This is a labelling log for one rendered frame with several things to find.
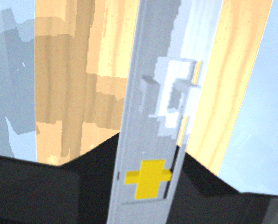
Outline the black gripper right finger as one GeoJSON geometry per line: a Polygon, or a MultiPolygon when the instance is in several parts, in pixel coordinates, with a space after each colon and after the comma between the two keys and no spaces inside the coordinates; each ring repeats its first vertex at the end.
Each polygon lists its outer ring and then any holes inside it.
{"type": "Polygon", "coordinates": [[[186,152],[165,224],[278,224],[278,194],[240,192],[186,152]]]}

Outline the light wooden board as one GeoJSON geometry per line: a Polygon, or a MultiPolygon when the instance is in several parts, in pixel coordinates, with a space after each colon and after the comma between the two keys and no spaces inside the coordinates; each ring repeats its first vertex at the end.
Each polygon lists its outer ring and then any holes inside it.
{"type": "MultiPolygon", "coordinates": [[[[139,0],[35,0],[37,162],[120,132],[139,0]]],[[[186,152],[217,176],[272,0],[223,0],[186,152]]]]}

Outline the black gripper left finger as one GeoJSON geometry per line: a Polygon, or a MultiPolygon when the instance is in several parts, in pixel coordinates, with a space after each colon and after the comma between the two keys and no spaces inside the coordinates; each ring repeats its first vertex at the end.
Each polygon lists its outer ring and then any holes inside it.
{"type": "Polygon", "coordinates": [[[119,134],[60,166],[0,155],[0,218],[106,224],[119,134]]]}

